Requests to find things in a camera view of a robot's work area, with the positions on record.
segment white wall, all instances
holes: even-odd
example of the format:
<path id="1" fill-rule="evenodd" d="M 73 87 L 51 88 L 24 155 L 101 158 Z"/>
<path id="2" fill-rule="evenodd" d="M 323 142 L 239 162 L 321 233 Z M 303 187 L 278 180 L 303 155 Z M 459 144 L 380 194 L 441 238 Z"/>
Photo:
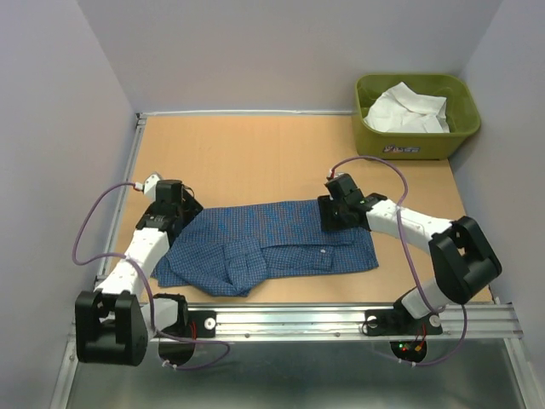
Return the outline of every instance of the white wall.
<path id="1" fill-rule="evenodd" d="M 349 109 L 366 72 L 459 73 L 501 0 L 78 0 L 137 112 Z"/>
<path id="2" fill-rule="evenodd" d="M 504 267 L 494 291 L 513 301 L 545 382 L 545 3 L 505 0 L 463 77 L 482 131 L 452 159 L 468 214 Z"/>
<path id="3" fill-rule="evenodd" d="M 73 0 L 6 2 L 0 13 L 0 407 L 43 408 L 74 300 L 96 266 L 72 241 L 92 200 L 118 181 L 134 112 Z M 113 202 L 84 238 L 102 250 Z"/>

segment label sticker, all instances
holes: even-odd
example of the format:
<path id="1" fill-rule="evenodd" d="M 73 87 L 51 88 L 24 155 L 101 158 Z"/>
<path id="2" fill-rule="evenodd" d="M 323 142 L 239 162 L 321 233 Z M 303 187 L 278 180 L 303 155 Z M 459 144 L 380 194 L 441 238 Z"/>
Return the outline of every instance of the label sticker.
<path id="1" fill-rule="evenodd" d="M 417 153 L 420 147 L 396 147 L 395 145 L 386 145 L 382 149 L 383 153 Z"/>

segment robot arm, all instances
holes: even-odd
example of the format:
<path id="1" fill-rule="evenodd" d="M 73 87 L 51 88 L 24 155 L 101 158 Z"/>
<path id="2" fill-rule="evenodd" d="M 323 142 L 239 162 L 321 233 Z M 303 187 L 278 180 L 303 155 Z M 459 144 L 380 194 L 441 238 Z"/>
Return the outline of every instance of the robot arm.
<path id="1" fill-rule="evenodd" d="M 399 239 L 398 206 L 392 200 L 377 193 L 365 197 L 348 174 L 325 186 L 330 196 L 318 198 L 324 231 L 362 227 Z M 501 273 L 502 266 L 474 219 L 438 219 L 405 208 L 400 216 L 407 242 L 432 258 L 435 277 L 422 289 L 433 310 L 453 302 L 465 304 Z M 386 317 L 383 323 L 388 321 L 385 325 L 401 333 L 432 312 L 414 288 L 394 304 L 397 316 Z"/>
<path id="2" fill-rule="evenodd" d="M 138 186 L 152 204 L 136 225 L 124 255 L 136 262 L 148 279 L 180 231 L 203 209 L 181 181 L 163 181 L 157 174 Z M 187 303 L 183 296 L 156 295 L 155 328 L 150 304 L 141 308 L 141 277 L 122 259 L 96 286 L 82 291 L 75 304 L 77 357 L 82 362 L 137 366 L 144 358 L 155 329 L 186 326 Z"/>

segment blue checkered shirt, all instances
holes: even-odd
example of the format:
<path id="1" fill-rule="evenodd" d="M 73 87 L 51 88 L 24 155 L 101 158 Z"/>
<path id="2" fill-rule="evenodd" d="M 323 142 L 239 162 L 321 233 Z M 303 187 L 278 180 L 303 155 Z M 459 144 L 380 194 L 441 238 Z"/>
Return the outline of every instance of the blue checkered shirt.
<path id="1" fill-rule="evenodd" d="M 370 233 L 320 229 L 316 200 L 205 209 L 187 225 L 152 277 L 212 296 L 246 297 L 265 279 L 340 274 L 378 266 Z"/>

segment screw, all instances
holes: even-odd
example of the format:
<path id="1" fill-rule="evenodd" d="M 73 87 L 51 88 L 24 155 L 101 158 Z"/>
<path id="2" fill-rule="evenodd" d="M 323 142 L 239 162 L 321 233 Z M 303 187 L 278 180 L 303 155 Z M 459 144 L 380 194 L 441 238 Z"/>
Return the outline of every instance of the screw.
<path id="1" fill-rule="evenodd" d="M 207 330 L 213 330 L 215 328 L 215 320 L 211 317 L 204 320 L 204 328 Z"/>
<path id="2" fill-rule="evenodd" d="M 432 315 L 429 317 L 429 323 L 431 326 L 439 328 L 441 326 L 441 319 L 438 315 Z"/>

